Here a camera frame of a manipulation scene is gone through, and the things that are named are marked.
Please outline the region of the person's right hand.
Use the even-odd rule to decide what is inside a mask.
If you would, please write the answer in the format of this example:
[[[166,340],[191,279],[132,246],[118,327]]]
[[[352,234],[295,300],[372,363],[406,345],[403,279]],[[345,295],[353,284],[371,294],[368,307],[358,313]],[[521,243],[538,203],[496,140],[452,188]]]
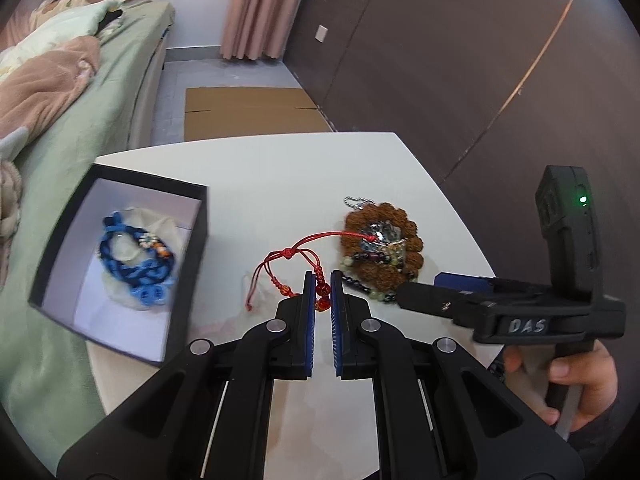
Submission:
[[[506,384],[547,425],[555,425],[561,413],[544,400],[545,388],[537,387],[526,374],[521,348],[503,349]],[[600,340],[590,352],[552,360],[547,380],[560,386],[582,387],[582,396],[570,423],[570,432],[581,430],[612,406],[617,396],[618,378],[615,361]]]

